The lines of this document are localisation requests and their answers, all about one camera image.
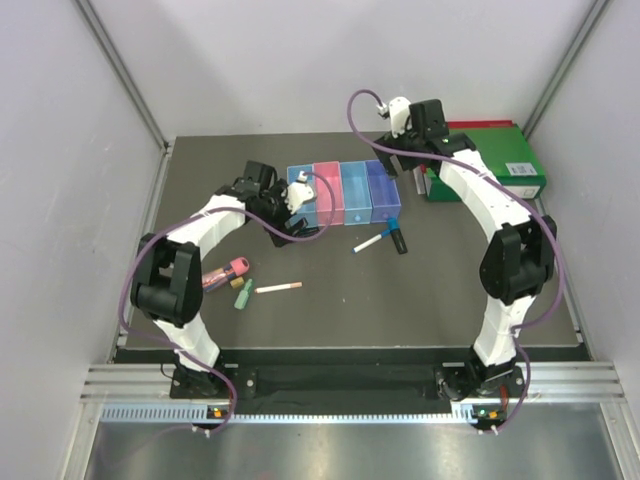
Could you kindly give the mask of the green ring binder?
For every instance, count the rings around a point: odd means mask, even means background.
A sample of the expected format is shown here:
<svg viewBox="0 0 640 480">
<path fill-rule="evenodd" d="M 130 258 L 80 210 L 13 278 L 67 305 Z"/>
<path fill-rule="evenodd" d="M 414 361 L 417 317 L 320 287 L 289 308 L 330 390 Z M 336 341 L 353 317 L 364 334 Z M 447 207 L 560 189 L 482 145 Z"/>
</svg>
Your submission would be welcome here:
<svg viewBox="0 0 640 480">
<path fill-rule="evenodd" d="M 540 196 L 546 173 L 521 129 L 508 121 L 454 122 L 454 133 L 465 133 L 485 165 L 509 191 L 525 200 Z"/>
</svg>

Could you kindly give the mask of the light blue drawer box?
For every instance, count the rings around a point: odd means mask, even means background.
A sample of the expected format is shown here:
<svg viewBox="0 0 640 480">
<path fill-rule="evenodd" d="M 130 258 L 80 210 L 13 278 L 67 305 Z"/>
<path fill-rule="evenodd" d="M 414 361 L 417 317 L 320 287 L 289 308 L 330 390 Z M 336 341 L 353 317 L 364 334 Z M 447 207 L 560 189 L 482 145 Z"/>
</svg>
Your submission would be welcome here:
<svg viewBox="0 0 640 480">
<path fill-rule="evenodd" d="M 313 166 L 311 164 L 293 165 L 287 167 L 287 180 L 289 183 L 295 182 L 301 172 L 311 172 Z M 289 225 L 293 226 L 300 220 L 307 222 L 308 228 L 316 228 L 318 226 L 316 202 L 303 205 L 289 220 Z"/>
</svg>

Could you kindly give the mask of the purple cap black highlighter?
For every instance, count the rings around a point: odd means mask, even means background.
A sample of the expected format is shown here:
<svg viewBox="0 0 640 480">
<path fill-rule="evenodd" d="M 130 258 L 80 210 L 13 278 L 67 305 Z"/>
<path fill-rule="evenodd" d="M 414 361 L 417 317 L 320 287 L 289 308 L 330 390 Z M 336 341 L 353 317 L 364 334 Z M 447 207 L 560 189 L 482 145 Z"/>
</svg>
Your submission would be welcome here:
<svg viewBox="0 0 640 480">
<path fill-rule="evenodd" d="M 315 235 L 317 235 L 319 233 L 320 229 L 318 227 L 314 227 L 314 228 L 304 228 L 299 230 L 295 237 L 296 238 L 310 238 L 313 237 Z"/>
</svg>

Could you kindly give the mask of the blue cap black highlighter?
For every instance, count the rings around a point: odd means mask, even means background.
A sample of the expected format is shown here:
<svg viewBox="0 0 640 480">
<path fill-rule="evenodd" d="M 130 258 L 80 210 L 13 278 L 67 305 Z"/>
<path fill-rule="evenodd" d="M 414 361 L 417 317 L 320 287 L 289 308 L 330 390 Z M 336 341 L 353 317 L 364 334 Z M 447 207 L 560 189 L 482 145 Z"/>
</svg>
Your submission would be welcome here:
<svg viewBox="0 0 640 480">
<path fill-rule="evenodd" d="M 387 233 L 391 236 L 397 253 L 406 254 L 408 248 L 396 218 L 390 217 L 387 220 Z"/>
</svg>

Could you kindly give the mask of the purple drawer box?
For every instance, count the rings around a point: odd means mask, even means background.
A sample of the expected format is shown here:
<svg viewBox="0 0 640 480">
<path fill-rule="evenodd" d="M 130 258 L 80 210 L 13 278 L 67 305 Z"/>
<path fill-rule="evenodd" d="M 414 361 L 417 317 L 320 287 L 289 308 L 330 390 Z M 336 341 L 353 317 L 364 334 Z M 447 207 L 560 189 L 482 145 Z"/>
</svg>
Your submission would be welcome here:
<svg viewBox="0 0 640 480">
<path fill-rule="evenodd" d="M 396 181 L 388 177 L 379 160 L 365 162 L 372 203 L 371 223 L 383 223 L 397 218 L 401 212 L 401 200 Z"/>
</svg>

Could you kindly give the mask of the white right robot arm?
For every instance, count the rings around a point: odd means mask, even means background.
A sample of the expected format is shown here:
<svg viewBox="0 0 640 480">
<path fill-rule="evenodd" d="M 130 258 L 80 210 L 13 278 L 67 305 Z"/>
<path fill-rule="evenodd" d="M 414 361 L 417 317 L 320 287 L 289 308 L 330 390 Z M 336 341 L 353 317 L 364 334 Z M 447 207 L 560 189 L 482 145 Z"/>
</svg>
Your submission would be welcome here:
<svg viewBox="0 0 640 480">
<path fill-rule="evenodd" d="M 506 190 L 464 132 L 451 132 L 439 100 L 412 103 L 396 97 L 378 106 L 390 130 L 378 139 L 386 173 L 418 166 L 432 169 L 482 228 L 488 242 L 479 267 L 488 298 L 482 327 L 461 371 L 443 374 L 439 386 L 452 400 L 487 396 L 513 371 L 516 327 L 554 273 L 555 222 L 535 220 Z"/>
</svg>

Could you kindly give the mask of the white orange pen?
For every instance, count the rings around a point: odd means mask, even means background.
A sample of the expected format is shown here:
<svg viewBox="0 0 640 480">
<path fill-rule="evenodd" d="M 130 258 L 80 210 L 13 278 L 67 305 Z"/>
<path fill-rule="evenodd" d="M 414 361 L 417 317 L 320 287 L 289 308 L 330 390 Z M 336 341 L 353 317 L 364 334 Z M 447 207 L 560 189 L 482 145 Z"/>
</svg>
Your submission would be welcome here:
<svg viewBox="0 0 640 480">
<path fill-rule="evenodd" d="M 301 288 L 302 286 L 303 286 L 302 282 L 291 282 L 291 283 L 284 283 L 284 284 L 278 284 L 278 285 L 257 287 L 254 289 L 254 292 L 256 294 L 265 294 L 265 293 L 272 293 L 277 291 L 297 289 L 297 288 Z"/>
</svg>

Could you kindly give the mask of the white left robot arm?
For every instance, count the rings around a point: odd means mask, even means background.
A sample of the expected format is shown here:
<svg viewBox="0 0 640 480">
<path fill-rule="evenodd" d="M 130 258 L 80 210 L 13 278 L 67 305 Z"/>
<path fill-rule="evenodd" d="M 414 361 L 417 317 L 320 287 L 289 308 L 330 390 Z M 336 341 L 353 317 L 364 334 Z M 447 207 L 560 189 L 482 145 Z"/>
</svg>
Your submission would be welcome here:
<svg viewBox="0 0 640 480">
<path fill-rule="evenodd" d="M 255 222 L 281 248 L 314 239 L 333 225 L 368 224 L 372 214 L 362 162 L 293 166 L 281 177 L 274 167 L 249 161 L 240 177 L 218 189 L 188 220 L 143 236 L 129 298 L 174 351 L 172 397 L 214 398 L 231 388 L 225 370 L 216 366 L 220 347 L 200 314 L 206 292 L 249 269 L 238 257 L 203 273 L 203 259 L 226 236 Z"/>
</svg>

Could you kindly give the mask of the pink drawer box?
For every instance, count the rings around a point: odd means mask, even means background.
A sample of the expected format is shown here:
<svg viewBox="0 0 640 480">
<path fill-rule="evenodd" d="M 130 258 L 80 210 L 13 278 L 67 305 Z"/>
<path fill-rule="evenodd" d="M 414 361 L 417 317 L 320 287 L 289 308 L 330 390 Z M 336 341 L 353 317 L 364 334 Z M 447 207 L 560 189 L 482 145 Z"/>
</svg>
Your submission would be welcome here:
<svg viewBox="0 0 640 480">
<path fill-rule="evenodd" d="M 342 177 L 340 163 L 322 162 L 313 164 L 313 172 L 316 174 L 316 215 L 319 226 L 324 226 L 331 214 L 331 195 L 326 184 L 318 177 L 325 178 L 334 194 L 335 208 L 332 225 L 342 225 L 345 220 L 344 195 L 342 189 Z"/>
</svg>

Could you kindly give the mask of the sky blue drawer box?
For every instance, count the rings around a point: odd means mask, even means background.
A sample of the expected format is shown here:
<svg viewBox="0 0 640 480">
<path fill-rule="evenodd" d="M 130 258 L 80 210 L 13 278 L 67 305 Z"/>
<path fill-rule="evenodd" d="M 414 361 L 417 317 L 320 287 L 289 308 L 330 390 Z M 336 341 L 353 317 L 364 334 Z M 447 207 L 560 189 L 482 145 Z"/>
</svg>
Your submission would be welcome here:
<svg viewBox="0 0 640 480">
<path fill-rule="evenodd" d="M 344 224 L 369 224 L 373 207 L 365 163 L 342 162 L 340 171 L 344 197 Z"/>
</svg>

